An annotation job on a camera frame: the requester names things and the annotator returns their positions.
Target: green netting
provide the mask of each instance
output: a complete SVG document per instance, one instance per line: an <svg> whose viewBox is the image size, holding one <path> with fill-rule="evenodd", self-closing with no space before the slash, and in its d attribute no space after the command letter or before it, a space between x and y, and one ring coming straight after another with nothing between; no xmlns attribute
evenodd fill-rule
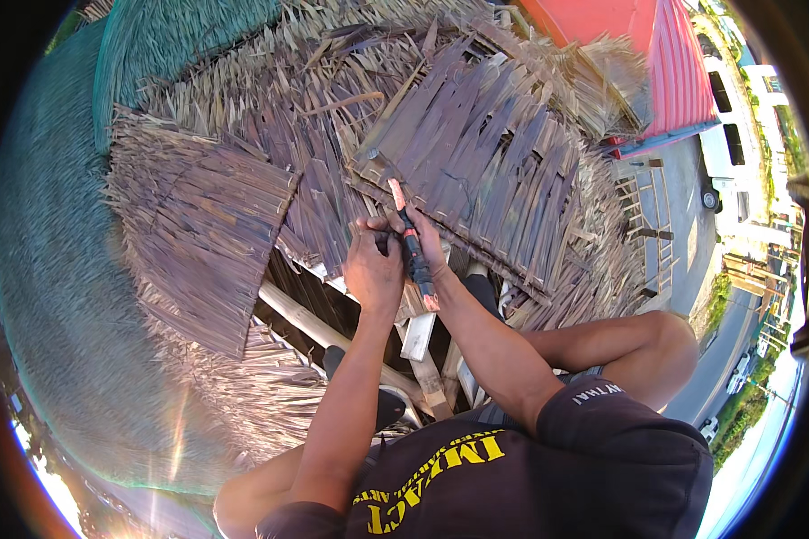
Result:
<svg viewBox="0 0 809 539"><path fill-rule="evenodd" d="M279 10L276 0L116 0L94 86L99 153L108 153L115 102L137 108L145 79L175 80L189 64L274 21Z"/></svg>
<svg viewBox="0 0 809 539"><path fill-rule="evenodd" d="M105 21L44 57L0 147L0 313L32 404L66 450L125 486L212 494L227 439L160 370L102 203L91 114Z"/></svg>

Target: hand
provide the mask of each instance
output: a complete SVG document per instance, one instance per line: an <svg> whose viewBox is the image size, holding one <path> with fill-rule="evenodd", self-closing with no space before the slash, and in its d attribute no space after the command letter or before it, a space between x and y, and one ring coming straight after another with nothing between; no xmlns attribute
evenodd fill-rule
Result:
<svg viewBox="0 0 809 539"><path fill-rule="evenodd" d="M422 247L422 256L429 263L432 277L436 278L444 269L447 269L447 260L443 256L443 249L441 249L441 236L437 233L435 227L431 225L429 218L423 215L420 210L409 205L405 206L405 211L407 211L407 216L410 217L410 221L413 222L413 226L417 229L419 244ZM398 212L393 211L389 214L389 222L392 229L399 234L405 232L405 223L399 217Z"/></svg>
<svg viewBox="0 0 809 539"><path fill-rule="evenodd" d="M391 322L405 287L401 243L388 232L383 217L360 217L356 227L342 268L345 286L360 302L363 313Z"/></svg>

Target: black t-shirt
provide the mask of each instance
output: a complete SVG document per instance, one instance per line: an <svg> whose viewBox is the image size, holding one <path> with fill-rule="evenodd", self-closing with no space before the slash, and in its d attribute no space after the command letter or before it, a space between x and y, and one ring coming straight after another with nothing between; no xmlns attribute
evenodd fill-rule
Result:
<svg viewBox="0 0 809 539"><path fill-rule="evenodd" d="M542 408L536 439L448 419L384 448L345 516L287 504L265 539L693 537L712 457L692 426L596 376Z"/></svg>

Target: sky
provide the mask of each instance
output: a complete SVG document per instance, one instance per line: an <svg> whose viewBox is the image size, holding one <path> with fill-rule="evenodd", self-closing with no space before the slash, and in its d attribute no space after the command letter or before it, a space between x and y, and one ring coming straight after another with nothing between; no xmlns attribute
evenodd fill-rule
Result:
<svg viewBox="0 0 809 539"><path fill-rule="evenodd" d="M788 342L792 342L794 332L805 322L799 286L789 320L791 336ZM770 374L767 387L787 398L800 375L801 365L786 349L777 358L776 366L776 371ZM740 447L725 460L722 469L713 478L710 500L707 502L696 539L719 537L734 521L765 471L770 456L777 449L779 433L789 412L787 404L780 399L769 399L761 420L746 431Z"/></svg>
<svg viewBox="0 0 809 539"><path fill-rule="evenodd" d="M15 435L18 437L18 442L20 442L24 450L27 451L30 448L30 434L24 430L24 427L18 424L15 427ZM44 486L44 490L48 491L48 495L51 496L54 505L63 513L63 517L69 525L72 526L75 533L84 537L84 534L81 533L81 523L78 522L79 511L75 503L75 498L72 497L69 487L65 485L59 475L48 473L44 470L44 465L47 461L45 457L41 459L33 458L32 468L36 471L36 475L39 476L39 481Z"/></svg>

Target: corrugated metal roof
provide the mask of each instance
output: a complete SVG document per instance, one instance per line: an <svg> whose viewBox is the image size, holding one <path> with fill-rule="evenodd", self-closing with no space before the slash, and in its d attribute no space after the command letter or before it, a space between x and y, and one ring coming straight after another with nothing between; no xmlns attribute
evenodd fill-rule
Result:
<svg viewBox="0 0 809 539"><path fill-rule="evenodd" d="M698 39L680 0L519 0L536 26L558 44L588 43L607 31L629 35L649 57L653 123L644 137L693 134L711 124L716 110Z"/></svg>

